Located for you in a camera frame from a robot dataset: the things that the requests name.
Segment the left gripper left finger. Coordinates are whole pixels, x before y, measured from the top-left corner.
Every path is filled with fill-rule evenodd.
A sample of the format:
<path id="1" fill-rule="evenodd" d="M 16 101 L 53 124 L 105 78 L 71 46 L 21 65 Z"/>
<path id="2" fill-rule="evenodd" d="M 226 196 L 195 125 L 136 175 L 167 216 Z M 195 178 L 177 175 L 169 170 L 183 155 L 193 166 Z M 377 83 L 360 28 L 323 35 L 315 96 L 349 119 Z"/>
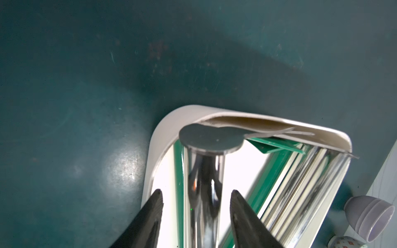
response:
<path id="1" fill-rule="evenodd" d="M 157 189 L 111 247 L 155 248 L 158 244 L 162 212 L 163 195 Z"/>

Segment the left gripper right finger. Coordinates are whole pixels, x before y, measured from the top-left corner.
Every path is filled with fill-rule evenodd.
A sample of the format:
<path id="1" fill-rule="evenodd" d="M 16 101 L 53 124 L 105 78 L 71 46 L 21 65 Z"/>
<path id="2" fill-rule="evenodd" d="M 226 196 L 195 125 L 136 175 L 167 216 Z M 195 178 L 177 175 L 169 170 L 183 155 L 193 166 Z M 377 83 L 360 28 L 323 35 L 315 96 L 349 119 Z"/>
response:
<path id="1" fill-rule="evenodd" d="M 237 190 L 231 193 L 230 218 L 235 247 L 283 248 Z"/>

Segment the green red hoe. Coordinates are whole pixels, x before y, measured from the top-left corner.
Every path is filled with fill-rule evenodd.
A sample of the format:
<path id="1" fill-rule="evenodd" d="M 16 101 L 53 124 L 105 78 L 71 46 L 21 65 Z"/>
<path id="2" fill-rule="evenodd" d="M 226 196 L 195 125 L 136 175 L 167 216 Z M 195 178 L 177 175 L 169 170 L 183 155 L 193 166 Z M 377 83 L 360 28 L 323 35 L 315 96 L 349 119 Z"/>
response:
<path id="1" fill-rule="evenodd" d="M 184 147 L 180 140 L 173 145 L 176 190 L 178 247 L 184 247 Z"/>
<path id="2" fill-rule="evenodd" d="M 265 146 L 244 141 L 240 150 L 226 156 L 221 204 L 219 246 L 233 248 L 231 229 L 231 193 L 237 190 L 258 218 L 262 218 L 269 203 L 297 158 L 305 156 L 308 147 L 288 142 L 286 148 Z"/>

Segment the steel blue hoe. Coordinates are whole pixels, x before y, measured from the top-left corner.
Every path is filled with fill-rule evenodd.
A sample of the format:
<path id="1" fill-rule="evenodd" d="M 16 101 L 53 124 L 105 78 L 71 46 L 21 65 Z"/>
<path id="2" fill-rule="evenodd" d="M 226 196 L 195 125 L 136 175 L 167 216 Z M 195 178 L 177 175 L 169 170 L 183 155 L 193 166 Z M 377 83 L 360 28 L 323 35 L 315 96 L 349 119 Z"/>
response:
<path id="1" fill-rule="evenodd" d="M 323 170 L 323 174 L 315 184 L 313 190 L 306 198 L 296 217 L 289 225 L 286 233 L 278 240 L 285 248 L 294 248 L 299 243 L 302 235 L 321 208 L 321 205 L 331 193 L 332 188 L 337 185 L 339 176 L 344 176 L 351 158 L 354 157 L 346 150 L 309 142 L 316 147 L 325 148 L 330 151 L 329 163 Z"/>
<path id="2" fill-rule="evenodd" d="M 272 228 L 272 231 L 270 231 L 270 233 L 278 240 L 280 240 L 286 233 L 294 217 L 297 216 L 300 208 L 305 203 L 306 198 L 313 190 L 320 176 L 323 174 L 324 168 L 326 168 L 329 163 L 330 151 L 325 148 L 316 148 L 318 148 L 318 151 L 308 167 L 307 173 L 305 174 L 304 180 L 298 189 L 297 194 L 294 196 L 279 221 Z"/>
<path id="3" fill-rule="evenodd" d="M 305 174 L 307 173 L 308 167 L 318 151 L 318 148 L 313 144 L 310 145 L 309 140 L 303 135 L 290 134 L 289 139 L 301 143 L 301 150 L 304 153 L 298 154 L 295 157 L 288 172 L 284 176 L 281 185 L 262 216 L 262 221 L 269 231 L 272 231 L 272 228 L 279 221 L 294 196 L 297 194 L 298 189 L 304 180 Z"/>
<path id="4" fill-rule="evenodd" d="M 191 124 L 179 132 L 187 150 L 184 163 L 184 246 L 218 246 L 225 157 L 238 151 L 246 138 L 272 137 L 293 128 L 256 132 L 237 127 L 211 127 Z"/>

